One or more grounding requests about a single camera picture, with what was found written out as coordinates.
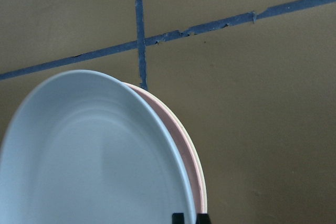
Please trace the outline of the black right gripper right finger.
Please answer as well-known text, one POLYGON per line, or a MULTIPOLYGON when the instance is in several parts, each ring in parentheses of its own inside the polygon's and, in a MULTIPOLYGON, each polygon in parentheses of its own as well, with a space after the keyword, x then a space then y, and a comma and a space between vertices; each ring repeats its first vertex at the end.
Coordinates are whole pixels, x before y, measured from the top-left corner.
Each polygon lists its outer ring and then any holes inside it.
POLYGON ((211 219, 208 213, 198 213, 196 215, 196 224, 211 224, 211 219))

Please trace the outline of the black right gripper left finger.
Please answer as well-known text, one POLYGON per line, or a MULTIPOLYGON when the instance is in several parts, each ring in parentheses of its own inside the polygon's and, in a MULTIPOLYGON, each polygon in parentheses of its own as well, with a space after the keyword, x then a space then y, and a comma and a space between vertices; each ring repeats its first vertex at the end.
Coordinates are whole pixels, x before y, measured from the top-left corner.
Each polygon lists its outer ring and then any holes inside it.
POLYGON ((185 224, 184 214, 173 214, 172 224, 185 224))

